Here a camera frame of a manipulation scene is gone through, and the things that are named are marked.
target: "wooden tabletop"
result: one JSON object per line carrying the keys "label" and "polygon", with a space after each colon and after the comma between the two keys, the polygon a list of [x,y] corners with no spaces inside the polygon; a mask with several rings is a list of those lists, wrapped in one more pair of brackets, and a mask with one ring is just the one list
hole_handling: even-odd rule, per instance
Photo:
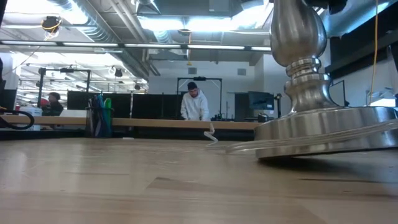
{"label": "wooden tabletop", "polygon": [[260,163],[208,143],[0,142],[1,223],[397,223],[397,151]]}
{"label": "wooden tabletop", "polygon": [[[30,120],[26,116],[0,115],[3,119],[12,124],[29,124]],[[205,128],[210,129],[210,123],[216,129],[239,129],[253,130],[261,123],[250,122],[227,122],[227,121],[180,121],[164,119],[129,119],[113,118],[113,126],[129,127],[159,127],[159,128]],[[86,118],[38,116],[35,117],[35,124],[64,124],[64,125],[86,125]]]}

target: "metal frame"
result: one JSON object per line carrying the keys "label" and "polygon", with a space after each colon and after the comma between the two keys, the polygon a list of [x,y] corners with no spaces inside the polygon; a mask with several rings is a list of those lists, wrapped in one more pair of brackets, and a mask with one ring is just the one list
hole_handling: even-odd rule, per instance
{"label": "metal frame", "polygon": [[179,89],[180,89],[180,80],[195,80],[198,82],[202,82],[202,81],[207,81],[207,80],[218,80],[220,81],[220,114],[222,113],[222,103],[223,103],[223,79],[222,78],[205,78],[205,77],[186,77],[186,78],[177,78],[177,92],[176,92],[176,96],[177,96],[177,100],[175,101],[175,112],[176,112],[176,117],[178,116],[178,96],[179,96]]}
{"label": "metal frame", "polygon": [[37,107],[41,107],[41,99],[42,99],[42,91],[43,91],[43,82],[44,82],[44,76],[47,73],[47,71],[57,71],[57,72],[87,72],[87,87],[86,87],[86,92],[88,93],[88,89],[90,87],[90,80],[91,80],[91,70],[85,70],[85,69],[73,69],[73,68],[61,68],[61,69],[47,69],[47,68],[39,68],[39,74],[40,74],[40,81],[39,81],[39,95],[37,97]]}

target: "cord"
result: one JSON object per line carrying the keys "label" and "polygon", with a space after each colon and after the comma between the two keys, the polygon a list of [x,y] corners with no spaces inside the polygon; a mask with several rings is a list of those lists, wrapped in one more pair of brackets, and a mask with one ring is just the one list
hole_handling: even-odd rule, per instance
{"label": "cord", "polygon": [[12,125],[12,124],[8,123],[5,119],[0,117],[0,125],[3,125],[5,127],[7,127],[7,128],[11,128],[11,129],[14,129],[14,130],[26,130],[26,129],[29,129],[30,127],[32,127],[33,124],[35,123],[35,118],[30,113],[27,113],[25,111],[4,110],[4,109],[0,108],[0,113],[23,114],[23,115],[26,115],[29,118],[29,120],[30,120],[30,122],[29,122],[29,124],[27,126],[18,127],[18,126],[15,126],[15,125]]}
{"label": "cord", "polygon": [[373,75],[372,75],[372,83],[371,83],[371,96],[369,99],[369,104],[368,106],[371,105],[372,103],[372,95],[373,95],[373,86],[374,86],[374,77],[376,76],[376,65],[377,65],[377,49],[379,48],[378,46],[378,24],[379,24],[379,0],[376,0],[376,17],[374,21],[374,60],[373,60]]}
{"label": "cord", "polygon": [[21,65],[23,65],[26,61],[28,61],[28,59],[31,58],[31,56],[33,56],[33,54],[35,54],[38,50],[40,49],[40,46],[34,50],[22,63],[20,63],[19,65],[15,66],[13,69],[11,69],[10,71],[6,72],[5,74],[3,74],[3,76],[6,76],[8,74],[10,74],[11,72],[13,72],[15,69],[17,69],[18,67],[20,67]]}

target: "hose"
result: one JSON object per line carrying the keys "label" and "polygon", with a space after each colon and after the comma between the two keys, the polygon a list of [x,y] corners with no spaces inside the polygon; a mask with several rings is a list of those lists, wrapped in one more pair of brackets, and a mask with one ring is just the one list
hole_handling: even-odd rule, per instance
{"label": "hose", "polygon": [[35,118],[30,113],[27,113],[25,111],[14,111],[14,110],[0,109],[0,113],[23,114],[23,115],[26,115],[30,119],[30,123],[27,126],[18,127],[18,126],[8,123],[5,119],[0,117],[0,125],[5,126],[7,128],[11,128],[11,129],[15,129],[15,130],[26,130],[26,129],[29,129],[30,127],[32,127],[33,124],[35,123]]}

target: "black stand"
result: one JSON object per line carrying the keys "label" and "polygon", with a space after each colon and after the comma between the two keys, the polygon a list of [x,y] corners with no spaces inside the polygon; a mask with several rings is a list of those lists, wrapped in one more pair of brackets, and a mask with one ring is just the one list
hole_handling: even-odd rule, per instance
{"label": "black stand", "polygon": [[277,110],[278,110],[278,118],[282,116],[282,112],[280,111],[280,99],[282,98],[282,95],[278,93],[274,99],[276,100],[276,105],[277,105]]}
{"label": "black stand", "polygon": [[43,82],[44,82],[44,76],[45,76],[47,71],[57,71],[57,72],[62,72],[62,73],[87,72],[86,92],[88,93],[88,89],[90,87],[90,80],[91,80],[91,70],[74,69],[74,68],[61,68],[61,69],[39,68],[40,81],[39,81],[39,97],[37,99],[37,107],[38,108],[41,107],[41,99],[42,99],[42,92],[43,92]]}

